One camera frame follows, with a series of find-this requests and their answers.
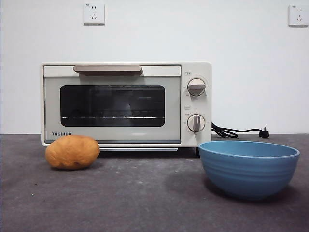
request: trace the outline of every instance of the brown potato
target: brown potato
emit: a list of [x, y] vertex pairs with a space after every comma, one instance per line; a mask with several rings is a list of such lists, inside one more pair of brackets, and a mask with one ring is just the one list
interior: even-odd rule
[[77, 170], [90, 166], [99, 153], [99, 145], [93, 138], [68, 135], [52, 142], [46, 149], [45, 158], [53, 168]]

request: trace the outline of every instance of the white toaster oven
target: white toaster oven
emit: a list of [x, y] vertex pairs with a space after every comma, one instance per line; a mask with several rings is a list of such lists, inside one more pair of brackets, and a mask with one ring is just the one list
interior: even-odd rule
[[42, 144], [79, 134], [101, 150], [177, 150], [211, 140], [211, 64], [43, 63]]

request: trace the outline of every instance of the bowl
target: bowl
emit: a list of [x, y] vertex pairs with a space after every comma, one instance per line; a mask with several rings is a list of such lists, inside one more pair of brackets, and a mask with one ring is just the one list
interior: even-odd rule
[[281, 191], [299, 158], [295, 148], [251, 141], [206, 142], [199, 153], [207, 177], [228, 195], [246, 200]]

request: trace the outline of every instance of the electrical outlet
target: electrical outlet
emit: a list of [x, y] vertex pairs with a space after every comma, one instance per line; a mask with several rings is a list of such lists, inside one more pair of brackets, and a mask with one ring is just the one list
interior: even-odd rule
[[105, 6], [103, 3], [86, 3], [84, 5], [84, 24], [105, 24]]
[[289, 6], [289, 26], [307, 27], [309, 25], [309, 5]]

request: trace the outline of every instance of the temperature knob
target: temperature knob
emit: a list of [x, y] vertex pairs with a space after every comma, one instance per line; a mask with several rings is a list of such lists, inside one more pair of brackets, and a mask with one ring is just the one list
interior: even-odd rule
[[188, 91], [193, 96], [199, 96], [205, 91], [206, 85], [205, 83], [199, 79], [192, 79], [188, 84]]
[[188, 128], [193, 132], [199, 132], [205, 127], [205, 119], [201, 115], [191, 115], [187, 121]]

